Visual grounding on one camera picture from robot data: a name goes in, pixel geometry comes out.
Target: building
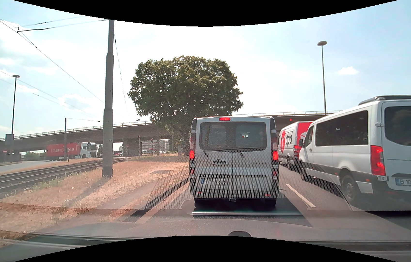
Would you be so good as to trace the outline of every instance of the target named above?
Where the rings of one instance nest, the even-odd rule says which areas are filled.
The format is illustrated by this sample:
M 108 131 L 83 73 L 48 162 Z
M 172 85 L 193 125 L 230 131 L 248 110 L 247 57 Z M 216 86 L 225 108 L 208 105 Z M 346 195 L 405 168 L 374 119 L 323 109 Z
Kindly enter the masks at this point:
M 169 146 L 168 139 L 161 139 L 160 140 L 160 151 L 167 151 Z M 141 147 L 144 150 L 147 151 L 147 153 L 151 153 L 153 151 L 157 151 L 157 140 L 146 140 L 146 141 L 141 141 Z

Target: bridge railing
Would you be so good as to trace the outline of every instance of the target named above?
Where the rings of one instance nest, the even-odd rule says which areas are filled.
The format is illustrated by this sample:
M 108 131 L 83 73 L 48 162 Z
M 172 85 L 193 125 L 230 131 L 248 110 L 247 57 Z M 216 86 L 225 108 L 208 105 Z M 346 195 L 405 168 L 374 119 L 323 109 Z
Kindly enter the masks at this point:
M 340 110 L 327 111 L 327 114 L 333 114 L 337 112 L 340 112 Z M 278 113 L 260 113 L 260 114 L 240 114 L 240 115 L 233 115 L 233 116 L 314 116 L 314 115 L 325 115 L 325 111 L 298 111 L 298 112 L 278 112 Z M 151 123 L 152 123 L 151 121 L 118 123 L 118 124 L 114 124 L 113 127 L 146 125 L 146 124 L 151 124 Z M 73 128 L 73 129 L 67 129 L 67 133 L 77 132 L 77 131 L 97 130 L 97 129 L 102 129 L 102 128 L 103 128 L 103 125 Z M 14 139 L 25 139 L 25 138 L 39 137 L 39 136 L 52 135 L 52 134 L 62 134 L 64 132 L 65 132 L 64 130 L 58 130 L 58 131 L 49 131 L 49 132 L 42 132 L 42 133 L 36 133 L 36 134 L 27 134 L 27 135 L 15 136 Z
M 117 124 L 114 124 L 113 127 L 146 125 L 146 124 L 151 124 L 151 123 L 152 123 L 151 121 L 117 123 Z M 97 130 L 97 129 L 103 129 L 103 125 L 90 126 L 90 127 L 81 127 L 81 128 L 72 128 L 72 129 L 67 129 L 66 132 L 67 133 L 72 133 L 72 132 L 77 132 L 77 131 L 89 131 L 89 130 Z M 63 134 L 63 133 L 65 133 L 65 130 L 57 130 L 57 131 L 49 131 L 49 132 L 42 132 L 42 133 L 15 136 L 14 139 L 25 139 L 25 138 L 31 138 L 31 137 L 39 137 L 39 136 L 46 136 L 46 135 L 52 135 L 52 134 Z
M 327 111 L 327 114 L 340 112 L 341 110 Z M 278 112 L 278 113 L 260 113 L 260 114 L 240 114 L 233 116 L 314 116 L 325 115 L 325 111 L 298 111 L 298 112 Z

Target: red truck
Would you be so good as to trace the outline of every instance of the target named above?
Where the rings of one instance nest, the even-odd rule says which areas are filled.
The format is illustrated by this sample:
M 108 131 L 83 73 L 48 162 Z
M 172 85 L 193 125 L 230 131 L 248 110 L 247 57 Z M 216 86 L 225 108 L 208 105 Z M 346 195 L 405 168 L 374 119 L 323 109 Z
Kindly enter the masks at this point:
M 97 145 L 94 143 L 80 142 L 67 144 L 68 158 L 74 159 L 97 157 Z M 65 144 L 48 145 L 46 149 L 46 160 L 58 161 L 65 159 Z

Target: van roof rack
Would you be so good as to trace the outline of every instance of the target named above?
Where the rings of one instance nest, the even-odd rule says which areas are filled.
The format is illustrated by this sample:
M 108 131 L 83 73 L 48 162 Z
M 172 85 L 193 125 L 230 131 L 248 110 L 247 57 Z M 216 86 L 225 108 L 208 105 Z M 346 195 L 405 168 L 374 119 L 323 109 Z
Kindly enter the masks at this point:
M 379 100 L 397 100 L 397 99 L 411 99 L 411 96 L 401 96 L 401 95 L 400 96 L 397 96 L 397 95 L 394 95 L 394 96 L 377 96 L 377 97 L 374 97 L 374 98 L 369 98 L 367 100 L 364 100 L 364 101 L 360 102 L 358 105 L 362 105 L 362 104 L 373 102 L 373 101 L 379 101 Z

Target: sky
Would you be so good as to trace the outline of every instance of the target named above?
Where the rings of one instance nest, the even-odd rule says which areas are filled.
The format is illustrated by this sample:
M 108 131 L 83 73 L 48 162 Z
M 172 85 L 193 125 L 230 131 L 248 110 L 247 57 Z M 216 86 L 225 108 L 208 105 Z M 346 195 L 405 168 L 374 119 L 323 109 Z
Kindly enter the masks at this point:
M 0 22 L 0 70 L 20 75 L 16 135 L 62 130 L 65 117 L 79 119 L 69 119 L 69 129 L 102 125 L 109 22 L 71 25 L 101 19 L 0 0 L 0 20 L 16 28 Z M 55 22 L 35 25 L 47 21 Z M 16 33 L 17 27 L 64 25 L 71 26 Z M 182 55 L 228 63 L 243 92 L 243 108 L 235 114 L 323 111 L 317 46 L 322 40 L 327 41 L 327 110 L 345 110 L 378 95 L 411 95 L 411 0 L 237 27 L 115 21 L 115 39 L 114 123 L 149 121 L 148 116 L 138 116 L 131 99 L 123 95 L 129 92 L 137 65 Z M 10 133 L 13 92 L 14 78 L 0 72 L 0 138 Z

